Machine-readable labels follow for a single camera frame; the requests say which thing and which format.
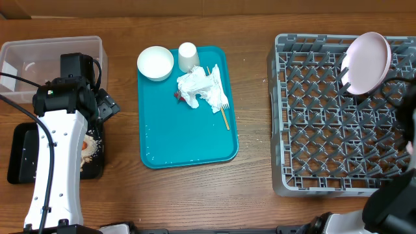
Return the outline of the orange carrot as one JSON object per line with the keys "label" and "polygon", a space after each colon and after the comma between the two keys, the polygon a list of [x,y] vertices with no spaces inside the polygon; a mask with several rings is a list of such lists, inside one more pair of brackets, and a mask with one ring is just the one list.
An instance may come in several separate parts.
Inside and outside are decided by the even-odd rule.
{"label": "orange carrot", "polygon": [[88,144],[84,141],[83,146],[82,146],[82,150],[85,150],[87,147],[88,147]]}

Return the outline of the white bowl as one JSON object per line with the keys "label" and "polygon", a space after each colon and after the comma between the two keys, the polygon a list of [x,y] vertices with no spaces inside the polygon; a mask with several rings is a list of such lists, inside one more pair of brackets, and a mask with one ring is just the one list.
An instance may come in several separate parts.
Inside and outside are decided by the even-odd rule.
{"label": "white bowl", "polygon": [[139,72],[150,81],[163,81],[173,70],[174,56],[165,47],[151,46],[139,54],[136,66]]}

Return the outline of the red wrapper scrap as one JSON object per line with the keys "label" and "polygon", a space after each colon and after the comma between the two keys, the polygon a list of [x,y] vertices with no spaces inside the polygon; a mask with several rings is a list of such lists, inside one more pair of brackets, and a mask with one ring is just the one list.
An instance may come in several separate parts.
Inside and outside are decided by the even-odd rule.
{"label": "red wrapper scrap", "polygon": [[182,95],[181,95],[181,92],[180,92],[180,91],[177,91],[177,92],[174,94],[174,96],[175,96],[175,98],[177,99],[177,102],[185,101],[185,99],[182,97]]}

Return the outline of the white napkin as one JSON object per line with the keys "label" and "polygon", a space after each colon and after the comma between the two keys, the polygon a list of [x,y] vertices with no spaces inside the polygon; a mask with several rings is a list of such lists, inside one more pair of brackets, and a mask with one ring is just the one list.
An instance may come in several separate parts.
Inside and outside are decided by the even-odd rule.
{"label": "white napkin", "polygon": [[178,91],[181,92],[185,102],[193,109],[199,107],[197,95],[201,99],[206,100],[215,114],[220,111],[222,106],[221,91],[216,83],[221,79],[220,69],[216,64],[209,75],[205,74],[205,70],[201,66],[195,66],[190,73],[186,73],[177,78]]}

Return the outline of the wooden chopstick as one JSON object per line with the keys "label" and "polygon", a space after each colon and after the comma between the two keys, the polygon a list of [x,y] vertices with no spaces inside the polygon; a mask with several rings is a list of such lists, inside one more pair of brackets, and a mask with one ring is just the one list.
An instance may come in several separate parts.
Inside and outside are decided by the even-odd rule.
{"label": "wooden chopstick", "polygon": [[[216,83],[217,83],[217,84],[219,85],[219,87],[220,87],[221,95],[222,95],[222,94],[225,94],[225,93],[224,93],[224,90],[223,90],[223,86],[222,86],[221,79],[219,79],[218,81],[216,81]],[[226,127],[227,127],[227,130],[229,131],[229,130],[230,130],[230,127],[229,127],[229,124],[228,124],[228,120],[227,120],[226,114],[225,114],[225,112],[224,112],[224,110],[225,110],[225,109],[223,109],[223,108],[222,108],[222,106],[221,106],[220,110],[221,110],[221,113],[222,113],[222,116],[223,116],[223,119],[224,119],[224,123],[225,123],[225,125],[226,125]]]}

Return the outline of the white round plate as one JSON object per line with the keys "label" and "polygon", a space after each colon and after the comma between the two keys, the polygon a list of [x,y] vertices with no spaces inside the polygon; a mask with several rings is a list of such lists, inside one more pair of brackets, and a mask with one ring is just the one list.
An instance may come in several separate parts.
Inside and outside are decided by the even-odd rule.
{"label": "white round plate", "polygon": [[374,90],[387,75],[392,52],[387,40],[377,32],[367,32],[357,37],[346,50],[341,69],[348,71],[342,76],[347,92],[361,95]]}

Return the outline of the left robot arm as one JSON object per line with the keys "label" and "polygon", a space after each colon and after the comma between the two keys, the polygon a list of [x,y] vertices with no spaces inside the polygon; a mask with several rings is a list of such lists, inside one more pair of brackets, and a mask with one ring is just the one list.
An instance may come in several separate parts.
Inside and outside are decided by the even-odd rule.
{"label": "left robot arm", "polygon": [[24,229],[41,233],[60,224],[83,224],[79,197],[81,152],[89,128],[120,111],[100,87],[99,62],[82,53],[60,57],[60,77],[40,86],[33,97],[38,126],[34,192]]}

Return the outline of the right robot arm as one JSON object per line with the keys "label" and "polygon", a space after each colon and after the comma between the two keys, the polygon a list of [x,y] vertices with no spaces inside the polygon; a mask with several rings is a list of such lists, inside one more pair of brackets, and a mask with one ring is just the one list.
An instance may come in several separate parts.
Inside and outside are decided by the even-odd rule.
{"label": "right robot arm", "polygon": [[408,141],[410,162],[404,174],[378,189],[364,208],[346,214],[325,213],[302,226],[298,233],[415,233],[415,87],[399,105],[397,119]]}

